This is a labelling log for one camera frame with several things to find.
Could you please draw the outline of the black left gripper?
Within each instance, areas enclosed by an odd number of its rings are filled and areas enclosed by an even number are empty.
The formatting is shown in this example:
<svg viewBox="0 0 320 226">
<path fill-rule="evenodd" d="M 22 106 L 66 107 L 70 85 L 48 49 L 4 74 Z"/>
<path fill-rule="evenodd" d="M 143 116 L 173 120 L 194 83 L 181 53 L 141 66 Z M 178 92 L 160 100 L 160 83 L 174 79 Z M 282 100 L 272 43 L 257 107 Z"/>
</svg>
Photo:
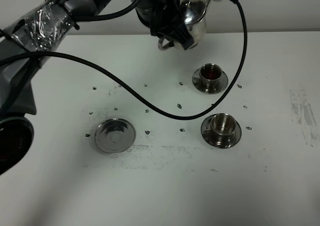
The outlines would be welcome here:
<svg viewBox="0 0 320 226">
<path fill-rule="evenodd" d="M 180 0 L 155 0 L 152 7 L 149 29 L 152 36 L 173 38 L 174 46 L 187 50 L 194 44 L 194 39 L 182 22 Z"/>
</svg>

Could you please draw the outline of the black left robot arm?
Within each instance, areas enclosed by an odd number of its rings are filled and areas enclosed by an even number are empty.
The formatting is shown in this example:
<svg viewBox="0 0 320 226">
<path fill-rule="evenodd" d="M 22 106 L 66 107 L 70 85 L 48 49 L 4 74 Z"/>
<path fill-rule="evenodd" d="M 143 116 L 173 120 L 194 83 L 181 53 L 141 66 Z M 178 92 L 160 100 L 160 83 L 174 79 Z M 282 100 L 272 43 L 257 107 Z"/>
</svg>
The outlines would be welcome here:
<svg viewBox="0 0 320 226">
<path fill-rule="evenodd" d="M 31 80 L 71 28 L 80 22 L 107 21 L 135 10 L 151 35 L 194 43 L 183 22 L 180 0 L 45 0 L 0 32 L 0 171 L 28 152 L 34 129 L 25 118 L 37 112 Z"/>
</svg>

